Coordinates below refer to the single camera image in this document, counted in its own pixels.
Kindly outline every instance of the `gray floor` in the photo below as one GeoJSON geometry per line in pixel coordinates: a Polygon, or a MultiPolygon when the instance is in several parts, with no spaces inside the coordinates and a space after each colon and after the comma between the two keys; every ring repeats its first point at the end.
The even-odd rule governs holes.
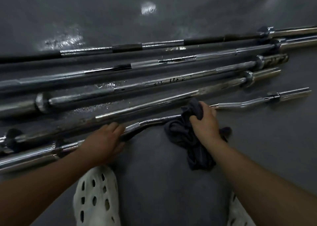
{"type": "MultiPolygon", "coordinates": [[[[192,36],[219,35],[254,31],[263,25],[276,28],[317,24],[316,0],[0,0],[2,53],[38,51],[53,48],[81,48],[135,42],[182,39],[192,36]]],[[[221,126],[230,126],[230,145],[266,168],[317,193],[315,130],[317,125],[317,57],[315,48],[290,53],[278,78],[248,90],[230,91],[202,98],[209,103],[242,101],[269,91],[309,86],[313,94],[306,99],[262,106],[248,112],[219,112],[221,126]]],[[[169,58],[181,52],[136,53],[120,56],[96,56],[89,59],[52,60],[51,62],[1,66],[1,80],[75,69],[98,68],[140,58],[169,58]]],[[[175,66],[173,72],[194,71],[225,64],[214,60],[187,66],[175,66]]],[[[110,87],[154,77],[158,71],[137,72],[120,78],[105,78],[105,83],[54,92],[110,87]]],[[[161,74],[170,75],[164,67],[161,74]]],[[[205,80],[184,82],[145,90],[135,95],[89,101],[75,110],[28,120],[6,120],[1,132],[14,126],[24,132],[124,108],[142,101],[162,98],[175,92],[208,85],[205,80]]],[[[15,99],[33,95],[15,95],[15,99]]],[[[9,101],[8,96],[2,99],[9,101]]],[[[170,115],[174,107],[138,114],[131,120],[150,115],[170,115]]],[[[186,152],[169,143],[162,127],[149,128],[134,137],[112,166],[118,179],[123,225],[224,225],[227,220],[230,187],[219,168],[212,172],[190,171],[186,152]]],[[[75,225],[72,197],[75,185],[64,192],[33,224],[75,225]]]]}

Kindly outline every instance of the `person's left arm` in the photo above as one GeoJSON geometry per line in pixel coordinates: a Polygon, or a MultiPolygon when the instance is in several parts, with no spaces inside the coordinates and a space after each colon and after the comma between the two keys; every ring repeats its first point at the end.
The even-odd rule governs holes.
{"type": "Polygon", "coordinates": [[[0,184],[1,224],[30,225],[89,169],[111,161],[123,148],[123,132],[117,123],[104,125],[61,160],[0,184]]]}

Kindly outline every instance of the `cleaning rag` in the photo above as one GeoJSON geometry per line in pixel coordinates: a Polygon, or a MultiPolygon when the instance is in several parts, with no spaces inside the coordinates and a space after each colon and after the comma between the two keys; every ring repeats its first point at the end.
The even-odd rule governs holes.
{"type": "MultiPolygon", "coordinates": [[[[172,120],[165,124],[164,130],[172,143],[187,149],[187,160],[191,170],[211,169],[216,165],[215,160],[207,149],[196,137],[189,117],[195,115],[198,120],[203,118],[203,108],[196,99],[191,99],[187,106],[181,108],[180,119],[172,120]]],[[[231,128],[225,127],[219,130],[223,140],[231,134],[231,128]]]]}

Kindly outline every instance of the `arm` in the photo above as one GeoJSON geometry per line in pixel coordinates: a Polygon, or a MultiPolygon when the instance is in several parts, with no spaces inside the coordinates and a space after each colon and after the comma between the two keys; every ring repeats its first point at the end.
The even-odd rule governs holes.
{"type": "Polygon", "coordinates": [[[204,117],[190,117],[200,142],[222,168],[257,226],[317,225],[317,197],[269,172],[221,140],[216,111],[201,102],[204,117]]]}
{"type": "Polygon", "coordinates": [[[123,148],[124,127],[104,125],[61,160],[0,185],[2,225],[30,225],[58,196],[89,169],[111,161],[123,148]]]}

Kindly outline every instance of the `white shoe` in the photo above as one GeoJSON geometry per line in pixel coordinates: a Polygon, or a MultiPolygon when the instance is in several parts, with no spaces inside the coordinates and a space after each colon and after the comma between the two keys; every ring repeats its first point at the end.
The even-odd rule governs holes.
{"type": "Polygon", "coordinates": [[[89,170],[76,188],[73,208],[77,226],[120,226],[117,179],[107,166],[89,170]]]}
{"type": "Polygon", "coordinates": [[[256,226],[234,193],[230,197],[227,226],[256,226]]]}

